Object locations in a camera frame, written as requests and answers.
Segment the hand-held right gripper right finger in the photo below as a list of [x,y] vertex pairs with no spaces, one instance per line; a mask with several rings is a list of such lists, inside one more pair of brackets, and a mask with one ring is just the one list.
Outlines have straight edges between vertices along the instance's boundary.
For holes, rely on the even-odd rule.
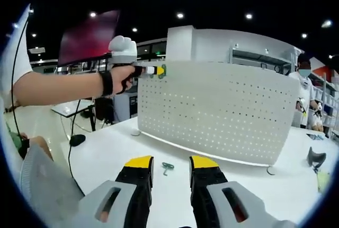
[[270,215],[261,198],[229,182],[219,165],[203,156],[190,161],[191,206],[197,227],[294,227]]

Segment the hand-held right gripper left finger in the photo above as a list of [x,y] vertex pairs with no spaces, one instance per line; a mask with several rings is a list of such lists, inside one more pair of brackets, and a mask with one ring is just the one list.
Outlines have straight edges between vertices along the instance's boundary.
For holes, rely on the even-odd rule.
[[79,202],[76,227],[146,227],[153,187],[150,155],[129,160],[115,181],[108,180]]

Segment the person's left hand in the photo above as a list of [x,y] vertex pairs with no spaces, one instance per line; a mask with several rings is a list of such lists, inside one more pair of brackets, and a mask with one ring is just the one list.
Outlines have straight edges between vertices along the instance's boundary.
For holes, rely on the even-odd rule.
[[113,67],[111,69],[111,77],[113,82],[112,93],[114,95],[129,90],[132,87],[132,80],[127,80],[125,84],[122,82],[129,78],[129,76],[135,71],[135,67],[131,65]]

